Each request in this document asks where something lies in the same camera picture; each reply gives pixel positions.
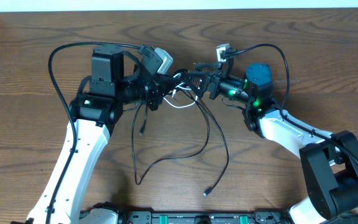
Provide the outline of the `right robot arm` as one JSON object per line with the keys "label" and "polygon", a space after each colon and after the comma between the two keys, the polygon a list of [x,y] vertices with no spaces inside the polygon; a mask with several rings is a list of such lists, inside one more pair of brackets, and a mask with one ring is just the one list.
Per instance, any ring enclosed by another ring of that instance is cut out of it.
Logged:
{"label": "right robot arm", "polygon": [[180,78],[201,98],[206,91],[244,104],[242,115],[249,131],[276,142],[301,161],[308,196],[292,206],[293,223],[358,223],[358,140],[349,131],[334,134],[293,117],[273,97],[270,67],[253,63],[244,78],[230,75],[232,49],[218,52],[215,64],[199,63]]}

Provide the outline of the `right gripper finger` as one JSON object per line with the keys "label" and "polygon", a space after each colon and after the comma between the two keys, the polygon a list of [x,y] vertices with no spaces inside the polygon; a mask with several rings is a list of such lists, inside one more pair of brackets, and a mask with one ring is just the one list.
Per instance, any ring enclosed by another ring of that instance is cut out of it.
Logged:
{"label": "right gripper finger", "polygon": [[202,98],[211,81],[210,72],[184,72],[180,80],[188,85],[198,98]]}
{"label": "right gripper finger", "polygon": [[207,62],[198,62],[194,63],[195,70],[220,70],[223,64],[216,62],[216,63],[207,63]]}

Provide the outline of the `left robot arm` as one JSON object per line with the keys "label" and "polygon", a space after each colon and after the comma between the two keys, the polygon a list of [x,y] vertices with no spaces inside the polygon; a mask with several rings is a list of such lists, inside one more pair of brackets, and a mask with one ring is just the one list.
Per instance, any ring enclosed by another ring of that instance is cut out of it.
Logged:
{"label": "left robot arm", "polygon": [[91,75],[82,79],[75,99],[64,102],[67,133],[45,190],[26,223],[125,223],[126,216],[108,203],[88,212],[81,207],[94,167],[108,144],[123,106],[140,102],[156,110],[179,83],[165,74],[173,58],[150,45],[95,42]]}

